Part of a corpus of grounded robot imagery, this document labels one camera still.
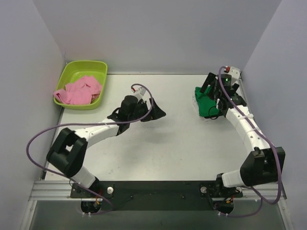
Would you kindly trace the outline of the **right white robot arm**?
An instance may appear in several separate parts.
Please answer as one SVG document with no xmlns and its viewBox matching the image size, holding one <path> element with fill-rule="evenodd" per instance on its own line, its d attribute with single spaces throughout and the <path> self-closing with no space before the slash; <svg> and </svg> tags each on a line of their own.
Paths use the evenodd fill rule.
<svg viewBox="0 0 307 230">
<path fill-rule="evenodd" d="M 268 143 L 256 124 L 244 99 L 237 93 L 239 85 L 232 83 L 232 75 L 209 73 L 200 89 L 205 99 L 206 119 L 224 116 L 235 128 L 248 152 L 238 170 L 221 175 L 224 187 L 256 186 L 278 182 L 285 159 L 285 151 Z"/>
</svg>

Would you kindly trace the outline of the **green plastic basin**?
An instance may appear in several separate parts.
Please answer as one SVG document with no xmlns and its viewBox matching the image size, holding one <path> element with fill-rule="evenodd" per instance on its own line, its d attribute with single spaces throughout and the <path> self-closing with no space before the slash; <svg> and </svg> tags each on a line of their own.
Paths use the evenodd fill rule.
<svg viewBox="0 0 307 230">
<path fill-rule="evenodd" d="M 101 103 L 107 79 L 107 64 L 104 62 L 93 60 L 79 60 L 68 63 L 59 78 L 56 90 L 64 89 L 66 84 L 73 83 L 85 75 L 94 76 L 102 85 L 102 91 L 97 99 L 95 99 L 91 104 L 88 105 L 68 105 L 60 103 L 53 97 L 54 103 L 72 110 L 96 109 Z"/>
</svg>

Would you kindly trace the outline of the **green t shirt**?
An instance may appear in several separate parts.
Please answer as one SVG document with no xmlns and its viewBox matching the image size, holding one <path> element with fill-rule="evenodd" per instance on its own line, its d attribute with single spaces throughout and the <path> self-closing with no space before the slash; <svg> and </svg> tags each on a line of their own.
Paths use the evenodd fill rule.
<svg viewBox="0 0 307 230">
<path fill-rule="evenodd" d="M 221 116 L 222 113 L 216 108 L 216 101 L 209 98 L 209 89 L 210 86 L 207 87 L 204 93 L 201 93 L 201 87 L 196 87 L 194 95 L 198 106 L 199 116 L 206 119 L 214 119 Z"/>
</svg>

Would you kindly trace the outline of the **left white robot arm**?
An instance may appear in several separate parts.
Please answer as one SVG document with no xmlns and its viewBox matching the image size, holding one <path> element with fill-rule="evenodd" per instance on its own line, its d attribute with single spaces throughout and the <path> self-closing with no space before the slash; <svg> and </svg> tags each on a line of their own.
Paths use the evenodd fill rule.
<svg viewBox="0 0 307 230">
<path fill-rule="evenodd" d="M 83 166 L 86 150 L 106 138 L 122 134 L 134 120 L 148 122 L 166 116 L 153 98 L 149 101 L 150 107 L 143 99 L 128 95 L 119 108 L 97 125 L 78 130 L 62 129 L 47 154 L 47 161 L 65 177 L 80 184 L 87 197 L 95 196 L 98 179 Z"/>
</svg>

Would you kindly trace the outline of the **white t shirt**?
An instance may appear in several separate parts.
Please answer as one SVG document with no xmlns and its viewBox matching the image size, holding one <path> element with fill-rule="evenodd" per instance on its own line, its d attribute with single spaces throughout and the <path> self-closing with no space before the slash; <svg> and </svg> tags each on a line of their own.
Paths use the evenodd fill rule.
<svg viewBox="0 0 307 230">
<path fill-rule="evenodd" d="M 192 104 L 196 110 L 196 113 L 199 117 L 208 118 L 209 117 L 209 103 L 208 97 L 205 95 L 201 96 L 192 96 Z"/>
</svg>

